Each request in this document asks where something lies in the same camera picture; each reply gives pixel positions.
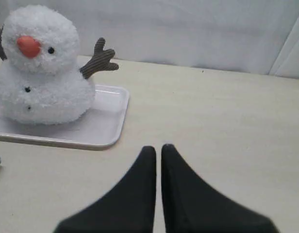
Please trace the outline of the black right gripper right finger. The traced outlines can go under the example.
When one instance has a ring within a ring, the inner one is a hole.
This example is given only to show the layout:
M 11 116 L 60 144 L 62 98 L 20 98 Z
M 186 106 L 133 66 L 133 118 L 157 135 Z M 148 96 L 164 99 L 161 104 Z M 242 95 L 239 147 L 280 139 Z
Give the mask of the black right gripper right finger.
M 161 150 L 161 192 L 168 233 L 277 233 L 273 221 L 221 194 L 176 147 Z

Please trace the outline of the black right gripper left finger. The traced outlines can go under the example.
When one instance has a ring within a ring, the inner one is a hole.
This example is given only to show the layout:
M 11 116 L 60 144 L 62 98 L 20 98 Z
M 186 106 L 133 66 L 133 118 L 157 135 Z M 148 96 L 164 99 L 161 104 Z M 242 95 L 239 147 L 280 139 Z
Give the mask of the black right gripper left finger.
M 156 204 L 156 151 L 144 146 L 104 196 L 59 222 L 56 233 L 151 233 Z

